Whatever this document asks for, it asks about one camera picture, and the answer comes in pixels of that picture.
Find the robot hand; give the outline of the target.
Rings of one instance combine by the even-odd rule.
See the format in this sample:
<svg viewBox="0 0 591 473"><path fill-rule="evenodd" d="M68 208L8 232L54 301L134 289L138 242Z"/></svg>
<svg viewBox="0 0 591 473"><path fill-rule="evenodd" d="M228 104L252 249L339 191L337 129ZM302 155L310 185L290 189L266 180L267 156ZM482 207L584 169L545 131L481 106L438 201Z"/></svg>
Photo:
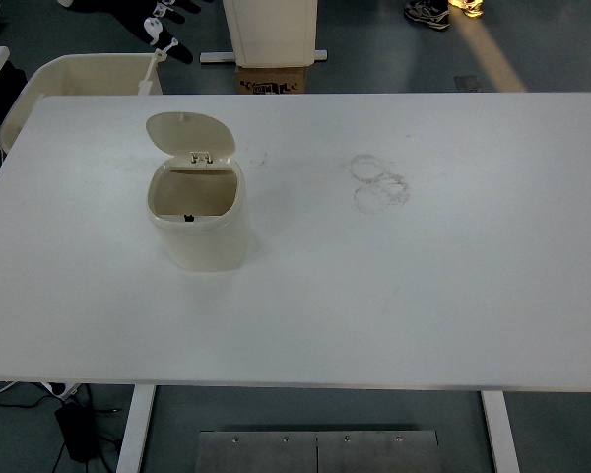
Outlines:
<svg viewBox="0 0 591 473"><path fill-rule="evenodd" d="M169 19L176 24L183 24L185 18L175 8L199 14L201 7L195 1L98 0L59 1L59 4L64 9L79 13L109 14L153 49L172 56L183 64L193 62L192 52L164 27L163 20Z"/></svg>

